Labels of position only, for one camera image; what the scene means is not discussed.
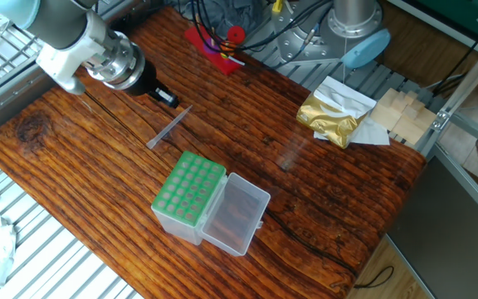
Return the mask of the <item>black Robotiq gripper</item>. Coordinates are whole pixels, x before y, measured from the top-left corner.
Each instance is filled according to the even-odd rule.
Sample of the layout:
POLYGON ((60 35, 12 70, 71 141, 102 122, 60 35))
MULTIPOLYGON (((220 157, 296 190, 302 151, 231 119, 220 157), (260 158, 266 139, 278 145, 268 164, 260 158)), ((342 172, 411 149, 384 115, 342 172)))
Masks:
POLYGON ((156 101, 162 102, 168 107, 177 108, 178 97, 167 88, 160 88, 157 79, 155 66, 150 61, 145 61, 144 69, 134 84, 124 89, 125 93, 132 96, 149 94, 156 101))

